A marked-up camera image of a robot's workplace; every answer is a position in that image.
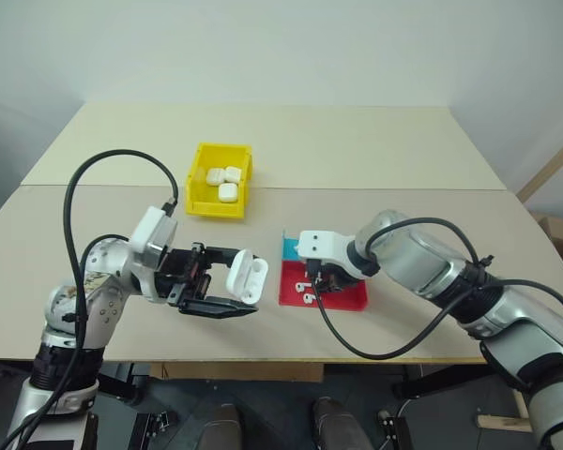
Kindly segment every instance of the wooden frame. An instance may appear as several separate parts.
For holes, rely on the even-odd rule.
[[[519,417],[503,417],[499,415],[479,414],[476,416],[478,428],[502,429],[505,431],[520,431],[531,433],[532,427],[529,423],[529,413],[525,405],[524,396],[516,390],[512,390]]]
[[[521,203],[527,202],[540,187],[546,183],[559,169],[563,167],[563,148],[561,148],[550,161],[527,184],[517,192],[517,198]]]

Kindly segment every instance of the table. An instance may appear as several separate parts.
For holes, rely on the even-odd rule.
[[[174,308],[131,297],[106,349],[106,360],[363,362],[331,336],[316,309],[278,306],[282,234],[297,235],[304,229],[354,233],[386,208],[412,217],[452,220],[480,255],[496,256],[491,272],[535,279],[563,293],[563,262],[552,244],[445,109],[331,110],[115,104],[82,108],[0,211],[0,358],[28,359],[35,354],[43,305],[52,288],[69,277],[61,230],[63,185],[79,162],[113,147],[154,153],[174,169],[181,184],[197,142],[251,143],[255,176],[246,218],[189,217],[178,208],[175,246],[187,248],[192,241],[201,241],[210,246],[252,248],[268,260],[270,272],[260,310],[244,318],[213,321],[183,316]],[[192,111],[198,118],[192,117]],[[232,126],[225,117],[231,117]],[[203,120],[210,126],[201,125]],[[278,138],[288,135],[293,123],[296,136],[310,139],[299,152],[291,145],[278,146]],[[328,128],[334,123],[335,128]],[[434,133],[434,127],[443,131]],[[181,138],[180,128],[190,134],[187,141]],[[195,131],[198,128],[205,134],[207,129],[214,131],[202,139],[202,132]],[[396,151],[373,151],[378,139],[391,143],[384,133],[377,134],[378,128],[393,136]],[[429,139],[422,139],[422,134]],[[296,136],[286,136],[286,142],[301,142]],[[340,152],[357,137],[362,145],[350,153],[329,155],[328,145],[341,143],[333,147]],[[315,156],[303,155],[307,148]],[[430,157],[428,152],[440,157]],[[301,164],[289,173],[297,159]],[[356,168],[354,161],[359,159],[368,163]],[[409,161],[413,173],[392,170]],[[160,205],[169,196],[166,179],[136,162],[129,158],[124,166],[120,161],[105,162],[83,179],[73,206],[78,248],[100,233],[129,235],[149,204]],[[461,248],[449,232],[433,226],[426,229]],[[213,271],[211,293],[224,293],[224,275],[220,269]],[[383,275],[369,280],[367,289],[370,305],[364,312],[330,314],[346,337],[364,351],[382,353],[400,347],[437,313],[436,307]],[[563,313],[553,299],[534,294]],[[478,343],[447,319],[416,349],[392,362],[475,363],[482,359]]]
[[[60,186],[21,187],[0,212],[0,357],[34,354],[44,302],[52,288],[68,277],[60,220],[64,191]],[[77,247],[102,233],[129,235],[146,206],[160,204],[168,195],[167,187],[80,187],[72,222]],[[350,233],[386,207],[400,208],[410,216],[436,214],[453,220],[480,254],[496,256],[493,272],[529,277],[558,286],[563,293],[563,263],[542,230],[507,191],[257,188],[244,221],[222,224],[177,214],[181,223],[174,244],[188,248],[192,241],[201,241],[211,246],[252,248],[269,262],[260,310],[239,319],[214,321],[131,297],[105,358],[356,360],[330,335],[318,310],[278,306],[282,234],[297,235],[302,229],[323,229],[330,224],[340,233]],[[434,227],[429,231],[460,248],[449,232]],[[211,293],[224,293],[224,271],[212,273]],[[367,289],[370,305],[365,312],[331,312],[339,329],[365,351],[398,348],[437,313],[432,304],[382,275],[369,280]],[[18,338],[12,338],[15,326]],[[449,319],[399,360],[472,362],[480,357],[478,343]]]

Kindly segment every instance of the black cable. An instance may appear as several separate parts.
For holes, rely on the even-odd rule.
[[[85,248],[84,253],[82,253],[82,258],[79,262],[79,267],[82,271],[82,274],[85,274],[85,264],[87,263],[87,258],[89,257],[90,251],[92,251],[92,248],[94,248],[94,246],[98,242],[103,241],[104,239],[120,239],[122,241],[129,241],[127,237],[122,236],[121,234],[103,234],[102,236],[98,236],[96,239],[92,240],[92,242],[90,242]]]
[[[319,295],[319,292],[317,291],[316,283],[317,283],[316,278],[313,278],[311,280],[312,291],[314,292],[315,299],[317,301],[317,306],[319,307],[319,310],[321,311],[321,315],[323,316],[323,320],[325,321],[327,328],[329,328],[329,331],[331,331],[331,334],[334,335],[334,337],[337,340],[339,340],[340,343],[344,347],[346,347],[348,350],[350,350],[355,355],[360,356],[361,358],[365,358],[365,359],[372,359],[373,361],[383,361],[383,360],[386,360],[386,359],[395,358],[397,356],[400,356],[400,355],[405,354],[408,351],[412,350],[414,347],[416,347],[418,344],[420,344],[420,342],[423,339],[425,339],[427,336],[429,336],[430,333],[432,333],[433,330],[436,328],[436,326],[438,326],[440,324],[440,322],[442,322],[442,320],[447,315],[449,315],[450,312],[457,305],[459,305],[463,300],[465,300],[465,298],[467,296],[469,296],[473,292],[473,289],[470,289],[466,292],[463,292],[461,295],[458,295],[457,297],[455,297],[450,303],[448,303],[432,319],[432,321],[430,323],[428,323],[426,325],[425,328],[423,328],[423,330],[421,330],[421,332],[419,332],[418,335],[413,337],[413,339],[411,339],[409,342],[407,342],[405,345],[403,345],[400,349],[395,350],[393,352],[389,352],[389,353],[373,354],[373,353],[362,352],[361,350],[357,349],[356,347],[353,347],[348,341],[346,341],[346,339],[344,339],[342,337],[342,335],[338,332],[338,330],[336,330],[336,327],[333,325],[333,323],[331,323],[331,320],[327,316],[326,309],[323,306],[323,301],[321,300],[321,295]]]
[[[469,241],[467,236],[465,236],[465,233],[462,232],[461,229],[457,227],[454,223],[438,217],[408,218],[407,220],[401,220],[400,222],[396,222],[393,223],[392,225],[388,225],[386,228],[383,228],[382,230],[378,230],[377,232],[372,234],[372,236],[367,240],[367,243],[365,244],[365,254],[368,256],[368,258],[371,261],[377,262],[377,257],[375,256],[374,253],[371,252],[372,244],[377,238],[379,238],[383,234],[393,232],[394,230],[397,230],[399,228],[408,227],[409,225],[418,225],[420,223],[433,223],[435,225],[441,225],[443,227],[450,229],[453,233],[455,233],[459,237],[459,239],[461,239],[461,242],[463,242],[463,244],[467,248],[467,251],[469,252],[469,256],[471,257],[471,262],[473,263],[473,265],[476,266],[479,265],[478,253],[476,252],[473,245],[471,244],[471,241]]]
[[[7,436],[5,441],[0,446],[1,450],[6,449],[8,445],[12,442],[12,440],[15,439],[20,433],[23,434],[17,445],[17,450],[23,449],[26,446],[27,442],[29,441],[29,438],[34,433],[39,423],[43,419],[43,416],[48,412],[48,410],[50,410],[50,408],[54,405],[54,403],[58,401],[60,396],[62,396],[63,393],[65,392],[72,371],[77,365],[77,362],[83,352],[83,346],[85,341],[85,328],[87,321],[87,309],[85,304],[84,272],[82,272],[81,266],[77,262],[77,253],[75,251],[75,243],[73,242],[73,232],[71,228],[71,206],[73,201],[73,193],[75,192],[75,188],[77,187],[80,178],[90,166],[100,161],[101,159],[114,157],[114,156],[123,156],[123,155],[146,159],[152,162],[153,164],[155,164],[157,167],[159,167],[165,173],[167,178],[169,178],[169,181],[171,182],[171,188],[173,190],[173,201],[167,202],[165,204],[168,209],[167,215],[171,214],[173,208],[175,208],[175,206],[178,203],[179,188],[177,186],[175,177],[173,176],[171,171],[169,171],[169,169],[167,169],[165,165],[162,164],[155,157],[152,157],[143,152],[139,152],[137,150],[117,149],[117,150],[108,150],[106,152],[98,153],[97,155],[94,155],[86,162],[84,162],[71,176],[71,179],[68,182],[67,191],[65,193],[65,200],[63,202],[63,231],[65,235],[65,246],[67,248],[68,260],[71,265],[71,271],[73,272],[73,278],[75,279],[75,288],[77,291],[77,296],[75,301],[75,315],[77,318],[75,322],[75,340],[76,340],[75,351],[73,352],[71,360],[69,361],[67,368],[65,369],[65,373],[63,374],[63,377],[61,378],[59,384],[56,386],[56,388],[54,389],[53,393],[50,395],[46,403],[44,403],[44,405],[42,405],[42,407],[39,408],[34,414],[31,414],[30,416],[25,418],[25,420],[21,423],[21,425]]]
[[[492,281],[491,283],[484,284],[483,286],[478,287],[481,291],[485,289],[491,288],[498,288],[502,286],[527,286],[529,288],[535,288],[549,295],[552,295],[562,306],[563,306],[563,295],[559,292],[555,291],[553,288],[549,288],[541,283],[537,283],[536,281],[530,281],[528,279],[497,279]]]

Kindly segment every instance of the small white object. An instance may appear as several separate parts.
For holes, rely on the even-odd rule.
[[[237,185],[235,183],[223,183],[220,185],[219,201],[223,203],[237,202]]]
[[[239,184],[242,179],[242,170],[239,167],[227,166],[225,168],[225,181]]]
[[[229,269],[225,288],[235,298],[253,305],[261,299],[268,269],[265,260],[254,259],[250,250],[240,250]]]
[[[317,297],[315,297],[314,293],[305,293],[302,296],[302,301],[306,304],[306,305],[311,305],[312,302],[316,299]]]
[[[206,183],[209,186],[218,186],[225,183],[225,170],[221,167],[213,167],[206,173]]]
[[[310,288],[311,286],[311,283],[297,283],[297,293],[304,293],[305,288]]]

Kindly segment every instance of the yellow bin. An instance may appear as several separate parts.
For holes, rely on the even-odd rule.
[[[206,183],[213,167],[236,166],[242,170],[237,202],[219,201],[219,188]],[[200,143],[186,180],[186,212],[212,218],[243,218],[248,203],[248,180],[252,177],[252,149],[249,145]]]

